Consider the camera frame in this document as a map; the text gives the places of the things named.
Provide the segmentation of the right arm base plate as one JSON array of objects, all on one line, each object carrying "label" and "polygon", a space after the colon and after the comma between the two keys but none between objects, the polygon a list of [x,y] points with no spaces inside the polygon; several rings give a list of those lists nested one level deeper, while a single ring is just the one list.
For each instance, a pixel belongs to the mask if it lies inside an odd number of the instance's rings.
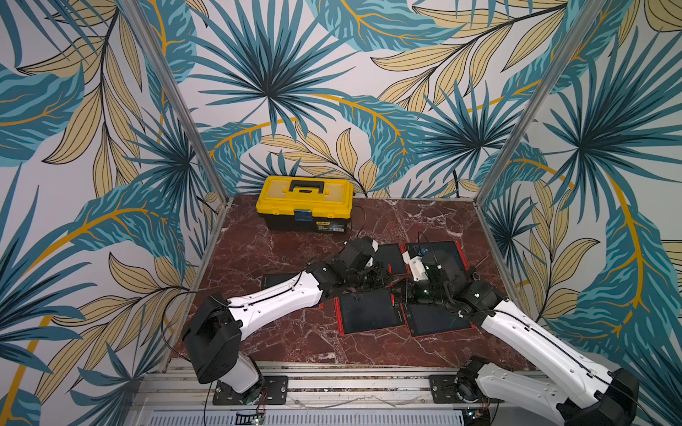
[{"label": "right arm base plate", "polygon": [[485,399],[476,381],[469,376],[432,375],[428,381],[435,404],[476,404]]}]

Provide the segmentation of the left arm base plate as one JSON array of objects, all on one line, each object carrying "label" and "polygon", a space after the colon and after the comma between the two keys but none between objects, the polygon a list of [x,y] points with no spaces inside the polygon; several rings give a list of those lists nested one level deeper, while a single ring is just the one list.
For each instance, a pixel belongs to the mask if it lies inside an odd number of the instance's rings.
[{"label": "left arm base plate", "polygon": [[214,406],[283,406],[289,390],[288,376],[264,376],[245,392],[236,392],[231,386],[218,381],[212,404]]}]

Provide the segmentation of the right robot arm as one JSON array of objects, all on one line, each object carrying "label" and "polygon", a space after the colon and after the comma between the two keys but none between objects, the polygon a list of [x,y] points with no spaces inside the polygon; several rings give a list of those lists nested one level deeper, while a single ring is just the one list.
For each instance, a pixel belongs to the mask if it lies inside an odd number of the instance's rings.
[{"label": "right robot arm", "polygon": [[639,380],[611,370],[561,341],[516,303],[451,254],[430,250],[402,254],[410,278],[395,286],[398,300],[435,305],[508,344],[546,375],[513,373],[473,358],[458,370],[454,394],[461,400],[498,399],[557,425],[630,425],[638,411]]}]

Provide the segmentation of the yellow black toolbox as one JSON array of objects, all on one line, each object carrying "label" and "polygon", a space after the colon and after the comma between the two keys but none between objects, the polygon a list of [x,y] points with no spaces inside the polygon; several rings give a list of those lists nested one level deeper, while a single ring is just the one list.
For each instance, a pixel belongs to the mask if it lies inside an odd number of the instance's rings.
[{"label": "yellow black toolbox", "polygon": [[353,209],[353,185],[344,179],[268,177],[257,212],[271,231],[344,234]]}]

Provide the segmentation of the writing tablet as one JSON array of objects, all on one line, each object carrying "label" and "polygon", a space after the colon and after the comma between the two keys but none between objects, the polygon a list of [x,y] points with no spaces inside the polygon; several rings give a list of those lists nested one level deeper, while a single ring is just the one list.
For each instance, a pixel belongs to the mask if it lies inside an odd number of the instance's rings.
[{"label": "writing tablet", "polygon": [[390,277],[401,277],[408,274],[407,266],[403,261],[401,246],[395,244],[382,244],[374,255],[374,263]]},{"label": "writing tablet", "polygon": [[345,294],[335,300],[340,335],[352,335],[405,325],[390,289],[374,289],[359,296]]},{"label": "writing tablet", "polygon": [[469,269],[469,264],[463,254],[463,250],[456,241],[408,243],[407,251],[410,257],[424,256],[435,251],[440,263],[445,257],[453,257],[461,270],[466,271]]},{"label": "writing tablet", "polygon": [[266,275],[263,289],[266,299],[255,307],[268,312],[294,312],[317,307],[323,297],[318,281],[311,273],[280,273]]},{"label": "writing tablet", "polygon": [[429,337],[474,328],[474,325],[440,305],[402,305],[405,323],[412,337]]}]

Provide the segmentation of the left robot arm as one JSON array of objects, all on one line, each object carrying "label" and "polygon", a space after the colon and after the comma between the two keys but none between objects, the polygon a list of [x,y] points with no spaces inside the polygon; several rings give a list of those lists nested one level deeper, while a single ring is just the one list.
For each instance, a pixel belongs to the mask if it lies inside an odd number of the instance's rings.
[{"label": "left robot arm", "polygon": [[198,383],[222,383],[251,398],[265,387],[255,362],[241,343],[264,326],[301,309],[346,293],[381,289],[390,282],[379,245],[368,236],[346,243],[341,252],[308,264],[294,277],[268,289],[229,299],[207,296],[186,325],[182,342]]}]

